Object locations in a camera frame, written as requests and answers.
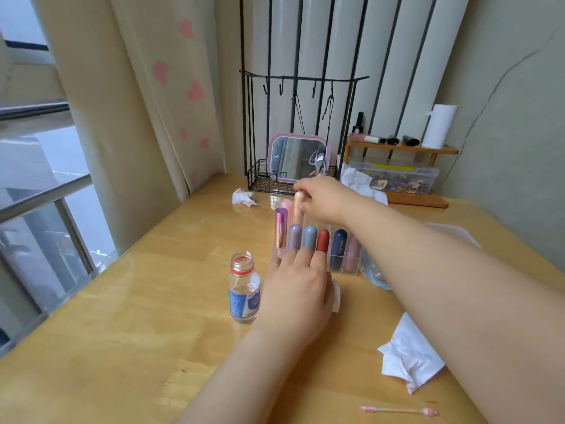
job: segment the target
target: small wooden rack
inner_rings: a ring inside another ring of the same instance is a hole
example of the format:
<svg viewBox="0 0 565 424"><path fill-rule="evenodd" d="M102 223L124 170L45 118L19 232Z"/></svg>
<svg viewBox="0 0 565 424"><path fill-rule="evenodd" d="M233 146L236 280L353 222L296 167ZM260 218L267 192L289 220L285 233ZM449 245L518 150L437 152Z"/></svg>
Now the small wooden rack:
<svg viewBox="0 0 565 424"><path fill-rule="evenodd" d="M351 136L349 136L347 143L345 144L345 152L343 153L343 162L349 163L349 153L351 148L362 148L362 149L377 149L377 150L391 150L392 151L411 151L411 152L421 152L421 153L430 153L431 156L429 158L429 165L431 167L434 166L436 163L436 158L438 155L457 155L459 150L454 149L449 146L444 146L443 149L428 149L425 147L419 146L407 146L403 142L399 142L399 144L391 145L391 144L375 144L375 143L367 143L364 141L356 141L352 140ZM404 192L387 192L386 197L388 198L389 203L401 203L406 205L419 205L423 207L435 207L435 208L447 208L449 206L448 201L443 199L441 196L436 194L434 191L430 191L427 195L419 195L416 193L404 193Z"/></svg>

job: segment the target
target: lip gloss tube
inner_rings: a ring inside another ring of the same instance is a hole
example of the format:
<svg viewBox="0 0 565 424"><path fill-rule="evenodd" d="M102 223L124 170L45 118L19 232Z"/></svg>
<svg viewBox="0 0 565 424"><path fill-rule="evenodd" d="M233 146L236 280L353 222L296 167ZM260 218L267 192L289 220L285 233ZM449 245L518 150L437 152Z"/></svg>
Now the lip gloss tube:
<svg viewBox="0 0 565 424"><path fill-rule="evenodd" d="M304 212L300 209L300 204L306 200L306 193L298 191L294 194L294 208L292 216L292 224L299 224L302 226L304 223Z"/></svg>
<svg viewBox="0 0 565 424"><path fill-rule="evenodd" d="M316 247L316 251L322 251L325 254L328 254L328 246L329 246L329 232L328 229L324 229L320 231L320 235L318 235L318 246Z"/></svg>
<svg viewBox="0 0 565 424"><path fill-rule="evenodd" d="M275 247L278 249L286 248L286 223L288 211L286 208L275 210Z"/></svg>
<svg viewBox="0 0 565 424"><path fill-rule="evenodd" d="M348 249L345 252L345 261L343 262L343 269L348 272L355 272L359 264L359 255L361 253L361 243L357 240L355 235L349 238Z"/></svg>
<svg viewBox="0 0 565 424"><path fill-rule="evenodd" d="M294 202L292 202L290 199L283 199L282 201L279 202L279 206L278 208L286 208L286 211L288 211L288 216L286 218L286 220L292 220L292 208L294 206Z"/></svg>
<svg viewBox="0 0 565 424"><path fill-rule="evenodd" d="M312 252L316 250L316 239L318 238L318 230L315 226L306 226L304 229L304 237L302 238L302 246L307 247Z"/></svg>
<svg viewBox="0 0 565 424"><path fill-rule="evenodd" d="M345 243L348 241L348 233L344 229L337 229L333 234L332 254L329 258L329 268L339 271L343 263Z"/></svg>
<svg viewBox="0 0 565 424"><path fill-rule="evenodd" d="M288 233L288 248L290 250L299 251L300 241L302 240L302 226L293 224Z"/></svg>

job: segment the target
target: glass bottle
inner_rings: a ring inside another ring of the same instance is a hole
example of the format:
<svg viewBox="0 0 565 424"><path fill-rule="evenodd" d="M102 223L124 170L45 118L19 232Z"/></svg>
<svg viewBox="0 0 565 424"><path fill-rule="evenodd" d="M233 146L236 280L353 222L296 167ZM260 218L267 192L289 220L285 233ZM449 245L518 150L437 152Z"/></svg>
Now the glass bottle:
<svg viewBox="0 0 565 424"><path fill-rule="evenodd" d="M228 289L230 313L238 323L250 323L257 316L261 301L261 278L255 272L255 262L249 251L232 256Z"/></svg>

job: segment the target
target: red ring on bottle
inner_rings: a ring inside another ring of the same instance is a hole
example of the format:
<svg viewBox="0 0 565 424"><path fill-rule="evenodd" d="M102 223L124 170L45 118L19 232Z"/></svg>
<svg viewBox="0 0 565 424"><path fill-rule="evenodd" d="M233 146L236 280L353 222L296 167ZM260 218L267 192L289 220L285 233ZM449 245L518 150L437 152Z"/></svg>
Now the red ring on bottle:
<svg viewBox="0 0 565 424"><path fill-rule="evenodd" d="M247 257L247 256L241 256L241 257L238 257L237 259L235 259L235 261L236 261L236 262L241 262L241 261L251 262L251 259L250 259L249 257ZM231 271L232 271L232 274L237 275L237 276L249 275L249 274L252 273L253 270L255 269L255 263L253 263L253 265L251 266L251 268L248 269L248 270L246 270L246 271L237 271L237 270L235 270L235 269L233 268L233 262L232 262L232 264L231 264L230 266L231 266L230 269L231 269Z"/></svg>

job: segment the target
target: mirror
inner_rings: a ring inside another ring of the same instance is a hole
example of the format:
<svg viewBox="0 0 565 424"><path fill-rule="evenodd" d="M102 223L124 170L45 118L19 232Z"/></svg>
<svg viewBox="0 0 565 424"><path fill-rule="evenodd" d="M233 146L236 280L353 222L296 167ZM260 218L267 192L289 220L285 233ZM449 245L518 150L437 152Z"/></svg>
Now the mirror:
<svg viewBox="0 0 565 424"><path fill-rule="evenodd" d="M322 169L328 170L329 152L324 158L325 140L316 135L278 134L271 139L267 172L283 183L296 183Z"/></svg>

